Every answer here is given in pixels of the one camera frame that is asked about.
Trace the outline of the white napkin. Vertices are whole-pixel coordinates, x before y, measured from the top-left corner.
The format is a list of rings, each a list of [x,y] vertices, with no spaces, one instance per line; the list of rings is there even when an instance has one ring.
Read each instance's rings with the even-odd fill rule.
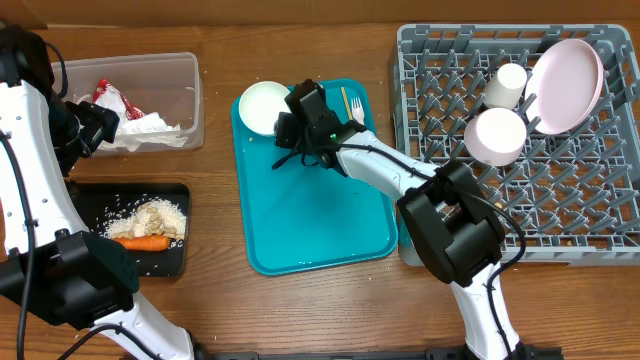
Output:
[[[137,151],[144,144],[164,144],[170,147],[182,147],[186,142],[185,136],[169,135],[169,132],[180,131],[177,126],[169,126],[157,113],[144,115],[139,119],[123,119],[116,130],[112,143],[102,142],[98,149],[101,151]]]
[[[131,114],[129,113],[129,110],[127,109],[125,102],[121,96],[121,93],[116,88],[107,86],[102,90],[98,89],[93,95],[83,95],[76,101],[77,104],[80,104],[81,102],[90,102],[92,104],[112,110],[121,119],[132,119]]]

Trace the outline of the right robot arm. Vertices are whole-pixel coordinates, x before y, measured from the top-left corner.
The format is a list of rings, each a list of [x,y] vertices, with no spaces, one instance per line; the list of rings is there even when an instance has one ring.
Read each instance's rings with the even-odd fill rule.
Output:
[[[508,318],[499,284],[503,224],[513,219],[480,190],[471,171],[450,160],[419,162],[381,142],[356,120],[341,121],[311,79],[284,98],[275,144],[305,166],[365,182],[396,203],[418,258],[451,286],[475,359],[516,359],[523,345]]]

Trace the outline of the white bowl with nuts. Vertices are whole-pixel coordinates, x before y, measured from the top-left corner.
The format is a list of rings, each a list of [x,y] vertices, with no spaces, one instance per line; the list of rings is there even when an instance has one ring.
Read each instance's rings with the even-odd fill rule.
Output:
[[[239,100],[238,111],[244,125],[261,136],[273,136],[281,113],[289,113],[285,97],[290,90],[274,81],[261,81],[248,87]]]

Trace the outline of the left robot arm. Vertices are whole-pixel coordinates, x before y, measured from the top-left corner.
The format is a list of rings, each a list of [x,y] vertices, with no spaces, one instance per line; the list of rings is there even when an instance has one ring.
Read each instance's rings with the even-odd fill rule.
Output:
[[[55,90],[54,53],[17,25],[1,30],[1,293],[22,316],[104,335],[138,359],[204,359],[140,292],[125,247],[90,231],[69,196],[69,171],[114,139],[119,118]]]

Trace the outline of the white round plate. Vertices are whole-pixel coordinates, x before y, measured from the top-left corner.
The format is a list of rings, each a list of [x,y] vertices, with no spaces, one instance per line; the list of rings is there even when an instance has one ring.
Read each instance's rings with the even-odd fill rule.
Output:
[[[581,124],[595,108],[604,81],[599,55],[586,41],[562,40],[543,53],[532,69],[525,98],[535,98],[525,111],[539,119],[535,130],[556,135]]]

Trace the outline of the red snack wrapper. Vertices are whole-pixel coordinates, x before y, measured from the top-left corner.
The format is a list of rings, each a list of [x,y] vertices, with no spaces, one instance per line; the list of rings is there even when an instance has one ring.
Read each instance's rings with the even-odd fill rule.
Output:
[[[106,78],[102,78],[93,93],[92,103],[115,112],[126,120],[142,118],[145,113],[133,105],[115,86]]]

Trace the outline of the orange carrot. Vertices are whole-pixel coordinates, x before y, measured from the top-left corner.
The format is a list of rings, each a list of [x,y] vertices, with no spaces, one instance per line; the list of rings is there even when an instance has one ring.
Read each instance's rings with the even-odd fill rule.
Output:
[[[134,238],[114,238],[125,249],[131,251],[162,252],[170,247],[171,240],[164,235],[149,235]]]

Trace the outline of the white plastic fork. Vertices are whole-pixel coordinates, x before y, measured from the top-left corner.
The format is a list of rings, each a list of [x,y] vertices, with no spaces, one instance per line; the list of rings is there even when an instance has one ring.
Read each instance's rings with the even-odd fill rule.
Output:
[[[359,97],[354,97],[351,99],[351,113],[355,121],[362,125],[365,124],[364,107]]]

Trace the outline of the white paper cup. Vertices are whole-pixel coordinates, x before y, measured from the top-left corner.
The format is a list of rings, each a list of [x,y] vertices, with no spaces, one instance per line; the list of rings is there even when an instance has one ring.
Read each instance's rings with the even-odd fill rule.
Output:
[[[484,105],[487,108],[514,109],[527,80],[524,67],[513,63],[502,65],[484,89]]]

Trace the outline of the pink bowl with crumbs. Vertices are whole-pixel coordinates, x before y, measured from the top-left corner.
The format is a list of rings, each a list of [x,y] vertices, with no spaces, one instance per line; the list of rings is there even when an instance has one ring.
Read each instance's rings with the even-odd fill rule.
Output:
[[[490,108],[468,122],[464,144],[477,161],[491,166],[513,163],[527,138],[524,121],[512,110]]]

